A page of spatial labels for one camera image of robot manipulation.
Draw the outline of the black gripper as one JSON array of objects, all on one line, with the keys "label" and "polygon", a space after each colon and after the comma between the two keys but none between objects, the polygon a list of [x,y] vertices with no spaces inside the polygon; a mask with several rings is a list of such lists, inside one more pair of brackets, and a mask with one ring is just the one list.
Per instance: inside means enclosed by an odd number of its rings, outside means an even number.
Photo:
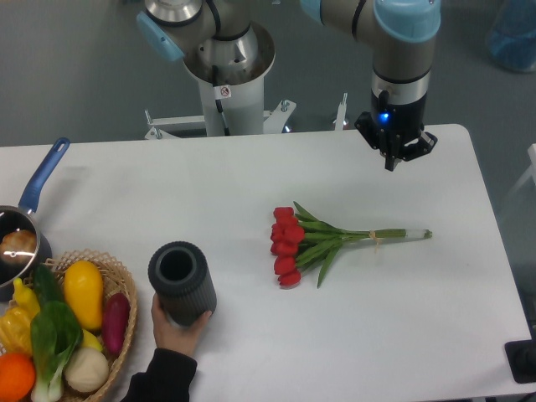
[{"label": "black gripper", "polygon": [[399,161],[412,161],[432,152],[437,138],[425,130],[423,116],[429,80],[397,83],[374,78],[371,110],[360,114],[354,125],[371,148],[393,172]]}]

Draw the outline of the black sleeved forearm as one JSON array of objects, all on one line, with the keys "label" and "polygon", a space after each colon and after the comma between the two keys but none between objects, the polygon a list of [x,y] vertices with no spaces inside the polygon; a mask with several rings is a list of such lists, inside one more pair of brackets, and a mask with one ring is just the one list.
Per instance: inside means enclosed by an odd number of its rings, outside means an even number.
[{"label": "black sleeved forearm", "polygon": [[123,402],[190,401],[197,361],[179,352],[156,348],[145,372],[131,377]]}]

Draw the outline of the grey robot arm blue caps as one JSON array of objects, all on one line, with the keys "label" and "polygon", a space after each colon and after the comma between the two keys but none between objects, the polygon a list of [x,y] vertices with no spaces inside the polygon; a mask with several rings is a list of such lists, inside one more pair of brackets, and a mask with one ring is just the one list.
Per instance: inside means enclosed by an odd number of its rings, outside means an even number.
[{"label": "grey robot arm blue caps", "polygon": [[[423,124],[436,34],[437,1],[304,1],[301,9],[373,51],[371,108],[355,126],[387,170],[429,154]],[[145,40],[164,59],[183,61],[198,82],[211,137],[262,134],[264,78],[275,59],[270,34],[246,1],[148,1],[137,15]]]}]

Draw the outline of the person's hand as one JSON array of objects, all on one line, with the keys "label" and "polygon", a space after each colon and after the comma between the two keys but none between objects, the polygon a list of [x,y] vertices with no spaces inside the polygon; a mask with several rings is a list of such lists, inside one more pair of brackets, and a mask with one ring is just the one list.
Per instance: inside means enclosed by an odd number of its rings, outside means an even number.
[{"label": "person's hand", "polygon": [[192,358],[201,335],[213,313],[211,311],[206,311],[202,313],[191,326],[177,327],[168,320],[158,295],[154,294],[151,314],[153,336],[156,346]]}]

